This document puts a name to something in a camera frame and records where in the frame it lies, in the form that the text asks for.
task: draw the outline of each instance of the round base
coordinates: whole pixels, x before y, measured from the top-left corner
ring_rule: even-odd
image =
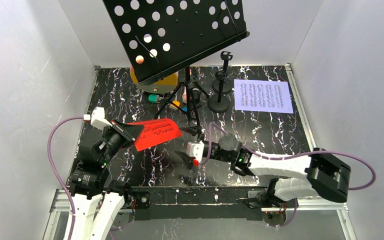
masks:
[[[223,95],[221,96],[221,101],[217,102],[218,95],[213,95],[208,99],[208,107],[211,109],[211,111],[216,113],[224,113],[229,109],[229,99]]]
[[[219,92],[219,86],[220,86],[220,82],[218,80],[214,80],[212,82],[212,89],[218,93]],[[233,88],[233,84],[232,84],[232,81],[230,79],[226,79],[224,81],[224,86],[223,86],[223,91],[222,93],[224,94],[227,94],[227,93],[230,93],[232,91],[232,88]]]

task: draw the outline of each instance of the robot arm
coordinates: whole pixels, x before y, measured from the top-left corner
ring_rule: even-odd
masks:
[[[277,206],[295,198],[310,196],[320,196],[336,203],[347,201],[351,168],[332,154],[270,160],[287,155],[252,152],[243,147],[235,136],[227,134],[218,143],[212,142],[211,149],[207,141],[189,142],[186,153],[180,156],[184,161],[192,163],[189,166],[199,166],[208,152],[210,159],[230,163],[230,169],[241,176],[287,177],[272,179],[263,194],[252,199],[258,203],[253,204],[254,207]]]
[[[143,125],[129,125],[105,119],[102,107],[96,107],[84,119],[99,130],[82,135],[77,157],[80,163],[70,177],[69,191],[76,208],[71,239],[104,240],[118,211],[129,200],[131,187],[127,182],[113,180],[95,217],[104,192],[109,171],[107,164],[121,148],[131,146],[144,129]],[[73,216],[68,218],[64,239],[67,240]]]

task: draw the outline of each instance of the sheet of paper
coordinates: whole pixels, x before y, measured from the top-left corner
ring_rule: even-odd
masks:
[[[234,109],[293,114],[291,94],[285,81],[234,80]]]

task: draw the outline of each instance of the green object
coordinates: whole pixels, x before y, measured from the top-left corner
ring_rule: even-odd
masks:
[[[158,103],[158,99],[159,99],[159,98],[160,98],[160,96],[155,95],[155,94],[151,94],[151,95],[149,95],[149,97],[148,97],[148,101],[149,101],[150,103],[156,104],[156,103]]]

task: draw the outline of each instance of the red paper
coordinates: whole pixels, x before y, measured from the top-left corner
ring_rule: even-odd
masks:
[[[153,147],[158,144],[178,138],[182,135],[177,124],[168,118],[149,121],[131,122],[130,125],[144,125],[142,133],[134,141],[137,151]]]

